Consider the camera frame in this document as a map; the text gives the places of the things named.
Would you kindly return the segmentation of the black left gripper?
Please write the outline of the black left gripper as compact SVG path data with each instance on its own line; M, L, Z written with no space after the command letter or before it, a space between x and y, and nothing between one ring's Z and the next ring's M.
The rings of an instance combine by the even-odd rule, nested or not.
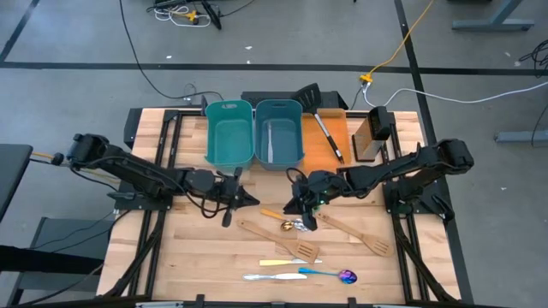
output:
M205 218L211 219L224 210L222 226L227 228L237 208L260 205L260 201L240 185L241 174L240 167L233 175L220 171L213 174L205 169L189 171L184 180L184 192L201 199L199 208Z

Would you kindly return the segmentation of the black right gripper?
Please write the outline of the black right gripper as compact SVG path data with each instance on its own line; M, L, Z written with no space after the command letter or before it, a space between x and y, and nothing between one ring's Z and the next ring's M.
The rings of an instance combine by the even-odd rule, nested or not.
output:
M348 191L348 183L330 171L317 170L309 176L297 175L292 181L292 199L283 207L286 215L300 215L306 228L315 231L318 228L315 211L322 204L328 204L334 198Z

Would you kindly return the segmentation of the gold spoon wooden handle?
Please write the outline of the gold spoon wooden handle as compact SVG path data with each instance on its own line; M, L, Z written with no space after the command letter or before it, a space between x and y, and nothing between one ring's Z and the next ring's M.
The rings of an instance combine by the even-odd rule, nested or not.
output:
M288 231L295 228L295 225L292 221L290 221L289 219L286 219L284 216L282 216L279 213L276 213L273 210L268 210L266 208L261 208L259 212L264 216L275 218L275 219L281 221L280 229L284 232L288 232Z

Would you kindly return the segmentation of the square-headed wooden slotted spatula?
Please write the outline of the square-headed wooden slotted spatula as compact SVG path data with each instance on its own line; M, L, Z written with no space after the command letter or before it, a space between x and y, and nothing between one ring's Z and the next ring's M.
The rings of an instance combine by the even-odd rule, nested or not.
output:
M319 247L304 240L281 237L247 220L238 220L236 224L240 228L278 243L286 248L294 257L304 260L308 264L313 264L319 255Z

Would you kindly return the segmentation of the yellow-handled knife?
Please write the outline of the yellow-handled knife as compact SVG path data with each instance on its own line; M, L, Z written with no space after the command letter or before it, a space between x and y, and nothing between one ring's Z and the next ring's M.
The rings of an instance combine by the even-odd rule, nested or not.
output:
M259 260L259 266L268 267L268 266L279 266L279 265L288 265L288 264L308 264L307 261L294 258L294 259L261 259Z

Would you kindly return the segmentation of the round-headed wooden slotted spatula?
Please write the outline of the round-headed wooden slotted spatula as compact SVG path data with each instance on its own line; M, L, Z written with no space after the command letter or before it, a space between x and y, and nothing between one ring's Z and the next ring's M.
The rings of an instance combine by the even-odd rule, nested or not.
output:
M391 257L394 255L395 249L393 245L377 235L365 234L358 231L355 228L350 227L344 222L340 222L337 219L325 214L324 212L317 212L315 217L323 222L330 224L332 227L338 228L343 232L350 234L360 240L365 246L367 246L372 252L381 257Z

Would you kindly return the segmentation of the silver butter knife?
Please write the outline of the silver butter knife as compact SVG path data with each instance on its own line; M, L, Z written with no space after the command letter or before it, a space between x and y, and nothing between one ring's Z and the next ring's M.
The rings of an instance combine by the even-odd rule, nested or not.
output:
M275 275L260 275L260 274L244 274L242 276L244 281L263 281L263 280L281 280L281 281L291 281L291 280L306 280L307 276L304 274L298 273L282 273Z

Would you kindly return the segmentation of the iridescent rainbow spoon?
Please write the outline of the iridescent rainbow spoon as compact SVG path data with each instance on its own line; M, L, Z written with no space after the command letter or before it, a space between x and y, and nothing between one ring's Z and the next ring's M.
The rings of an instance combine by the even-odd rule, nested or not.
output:
M335 273L335 272L325 272L325 271L309 269L309 268L299 268L298 273L335 276L339 281L341 281L344 284L353 284L353 283L356 283L358 280L357 275L349 269L343 269Z

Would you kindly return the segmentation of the black slotted spatula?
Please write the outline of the black slotted spatula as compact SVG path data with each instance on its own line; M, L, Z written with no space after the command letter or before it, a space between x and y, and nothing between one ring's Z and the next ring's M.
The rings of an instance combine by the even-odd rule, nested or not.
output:
M304 86L300 90L293 93L291 98L299 102L302 106L302 111L304 113L312 114L316 122L320 126L322 132L324 133L327 141L329 142L331 149L337 157L339 163L344 163L343 154L339 150L335 140L332 138L328 129L324 125L319 113L318 108L322 104L321 91L319 90L319 85L317 83L312 83L308 86Z

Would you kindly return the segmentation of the green plastic bin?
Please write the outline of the green plastic bin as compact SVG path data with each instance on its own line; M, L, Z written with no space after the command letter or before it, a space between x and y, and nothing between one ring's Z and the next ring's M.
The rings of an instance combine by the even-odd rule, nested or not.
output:
M220 101L205 109L208 163L223 172L247 170L254 157L253 108L245 100Z

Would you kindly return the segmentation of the dark teal plastic bin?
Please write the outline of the dark teal plastic bin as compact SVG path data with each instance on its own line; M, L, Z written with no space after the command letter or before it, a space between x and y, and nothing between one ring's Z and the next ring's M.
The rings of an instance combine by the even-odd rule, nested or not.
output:
M304 158L302 106L292 99L268 99L255 110L255 156L269 171L297 167ZM267 123L272 120L273 163L267 162Z

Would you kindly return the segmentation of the black equipment cart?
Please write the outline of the black equipment cart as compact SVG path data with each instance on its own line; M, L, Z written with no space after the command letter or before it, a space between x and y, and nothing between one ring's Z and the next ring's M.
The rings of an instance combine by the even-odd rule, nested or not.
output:
M43 216L29 224L24 220L0 222L0 245L34 248L78 257L104 260L108 229L114 216L95 219L51 218ZM99 274L3 272L0 278L0 307L87 300L95 297Z

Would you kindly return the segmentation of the black power strip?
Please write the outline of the black power strip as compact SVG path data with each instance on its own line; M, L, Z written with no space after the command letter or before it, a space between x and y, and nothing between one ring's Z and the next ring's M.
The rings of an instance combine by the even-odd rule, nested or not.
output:
M221 24L218 13L216 13L214 11L213 7L208 3L207 0L200 0L200 2L202 4L203 8L205 9L206 13L210 17L211 23L213 24L213 26L217 30L221 30L222 29L222 24Z

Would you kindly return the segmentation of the grey desk leg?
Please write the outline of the grey desk leg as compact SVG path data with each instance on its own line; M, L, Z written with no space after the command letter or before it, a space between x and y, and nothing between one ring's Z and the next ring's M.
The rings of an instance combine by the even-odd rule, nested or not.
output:
M494 136L497 143L548 143L548 129L535 131L499 132Z
M488 19L459 20L452 22L452 29L457 31L511 32L528 31L535 25L534 20L511 19L509 16L523 0L503 0L501 7Z

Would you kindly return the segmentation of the black side table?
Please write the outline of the black side table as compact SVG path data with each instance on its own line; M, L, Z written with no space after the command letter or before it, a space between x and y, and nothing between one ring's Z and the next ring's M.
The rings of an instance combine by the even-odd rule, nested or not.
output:
M0 222L27 169L32 151L30 145L0 144Z

